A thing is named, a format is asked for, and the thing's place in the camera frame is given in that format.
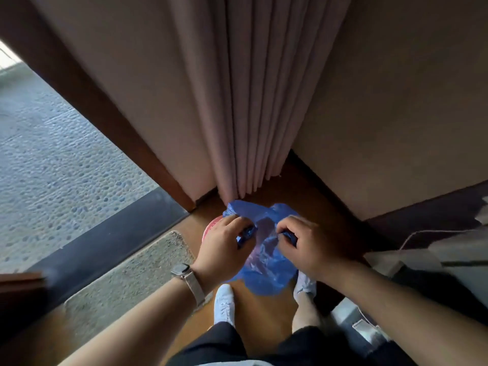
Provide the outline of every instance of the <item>pink curtain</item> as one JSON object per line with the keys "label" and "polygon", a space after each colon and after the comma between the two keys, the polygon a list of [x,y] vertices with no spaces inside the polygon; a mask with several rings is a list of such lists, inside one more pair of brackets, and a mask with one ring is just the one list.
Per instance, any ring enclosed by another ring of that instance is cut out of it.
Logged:
{"label": "pink curtain", "polygon": [[351,0],[168,0],[224,203],[281,172]]}

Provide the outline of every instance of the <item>blue plastic bag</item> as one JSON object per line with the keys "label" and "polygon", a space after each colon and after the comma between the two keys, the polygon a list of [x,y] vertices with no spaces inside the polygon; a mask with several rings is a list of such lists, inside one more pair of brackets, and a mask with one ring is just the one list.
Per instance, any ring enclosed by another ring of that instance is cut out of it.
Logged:
{"label": "blue plastic bag", "polygon": [[[283,218],[298,214],[286,204],[274,204],[271,208],[262,205],[233,201],[228,204],[223,216],[237,214],[253,221],[254,226],[243,231],[238,245],[246,243],[251,235],[256,236],[256,247],[246,260],[244,267],[233,278],[242,279],[254,294],[278,294],[295,275],[296,267],[278,250],[276,225]],[[293,233],[284,232],[296,244]]]}

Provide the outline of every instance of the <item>wooden floor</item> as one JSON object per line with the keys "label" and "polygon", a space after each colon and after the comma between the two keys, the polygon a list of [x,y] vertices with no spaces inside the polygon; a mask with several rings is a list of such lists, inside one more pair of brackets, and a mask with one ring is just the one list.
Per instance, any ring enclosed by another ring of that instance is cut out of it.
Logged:
{"label": "wooden floor", "polygon": [[[345,217],[315,188],[303,173],[287,163],[282,175],[266,181],[246,201],[265,206],[286,203],[300,215],[319,223],[353,257],[361,257],[367,251]],[[196,256],[200,249],[205,227],[216,216],[222,214],[225,206],[217,197],[202,203],[189,217],[173,229],[179,231]],[[291,321],[297,304],[293,299],[292,286],[272,297],[259,297],[247,290],[242,282],[231,283],[236,300],[236,329],[250,356],[272,352],[276,345],[291,334]],[[342,299],[332,289],[321,286],[317,303],[324,311],[330,311]],[[213,301],[195,313],[183,327],[171,347],[168,357],[178,352],[192,340],[198,338],[213,324]]]}
{"label": "wooden floor", "polygon": [[[367,251],[356,231],[329,200],[315,188],[293,164],[287,163],[282,176],[266,181],[246,201],[271,206],[286,203],[300,215],[319,223],[337,237],[339,244],[353,257]],[[225,207],[213,196],[202,203],[191,215],[174,226],[190,250],[198,254],[205,227]],[[272,352],[276,345],[291,334],[291,321],[297,305],[292,286],[272,297],[259,297],[250,293],[242,282],[232,283],[236,299],[236,329],[241,334],[248,355]],[[330,311],[342,297],[325,285],[319,287],[316,298],[323,312]],[[57,308],[0,349],[0,363],[55,365],[71,351],[70,340],[64,326],[62,307]],[[213,301],[196,312],[175,339],[168,357],[203,334],[213,324]]]}

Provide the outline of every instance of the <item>left hand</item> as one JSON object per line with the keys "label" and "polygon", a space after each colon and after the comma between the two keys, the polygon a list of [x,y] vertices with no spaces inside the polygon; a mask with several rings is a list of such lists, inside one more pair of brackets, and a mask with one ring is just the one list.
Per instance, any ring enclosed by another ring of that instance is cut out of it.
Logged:
{"label": "left hand", "polygon": [[236,238],[249,226],[252,226],[251,220],[232,215],[222,218],[207,233],[198,257],[191,265],[205,294],[233,278],[244,266],[256,239],[252,237],[239,249]]}

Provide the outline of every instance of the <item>white sneaker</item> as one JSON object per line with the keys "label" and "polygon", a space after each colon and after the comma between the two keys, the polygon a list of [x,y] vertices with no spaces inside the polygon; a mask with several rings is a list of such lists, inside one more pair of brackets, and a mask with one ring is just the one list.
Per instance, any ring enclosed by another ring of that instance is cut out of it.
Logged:
{"label": "white sneaker", "polygon": [[317,282],[315,280],[312,280],[302,271],[298,271],[297,284],[295,285],[295,289],[293,289],[293,297],[295,298],[295,301],[297,303],[297,295],[302,291],[304,291],[305,293],[311,293],[314,297],[315,295],[317,295]]}
{"label": "white sneaker", "polygon": [[234,292],[229,284],[223,284],[215,294],[214,325],[224,321],[236,327],[234,324],[234,313]]}

